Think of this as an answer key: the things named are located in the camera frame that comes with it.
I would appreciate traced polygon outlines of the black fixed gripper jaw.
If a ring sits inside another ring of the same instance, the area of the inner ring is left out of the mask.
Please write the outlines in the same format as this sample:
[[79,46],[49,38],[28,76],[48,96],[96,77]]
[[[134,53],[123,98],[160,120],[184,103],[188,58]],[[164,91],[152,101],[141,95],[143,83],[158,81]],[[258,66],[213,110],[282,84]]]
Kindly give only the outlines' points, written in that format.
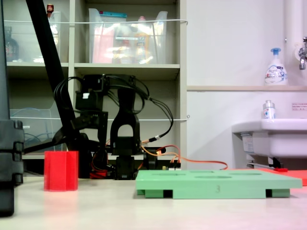
[[106,145],[106,135],[107,135],[107,120],[108,120],[108,112],[101,112],[99,114],[98,121],[98,133],[97,137],[100,143],[101,154],[105,154],[105,145]]

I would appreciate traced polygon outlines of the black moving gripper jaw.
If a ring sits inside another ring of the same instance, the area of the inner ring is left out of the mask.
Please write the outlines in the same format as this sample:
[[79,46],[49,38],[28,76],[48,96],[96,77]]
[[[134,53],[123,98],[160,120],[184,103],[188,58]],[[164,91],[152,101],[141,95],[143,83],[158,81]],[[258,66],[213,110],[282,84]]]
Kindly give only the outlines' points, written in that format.
[[81,137],[80,130],[85,128],[96,128],[98,114],[83,113],[79,117],[69,120],[63,124],[56,132],[52,143],[61,144],[69,143]]

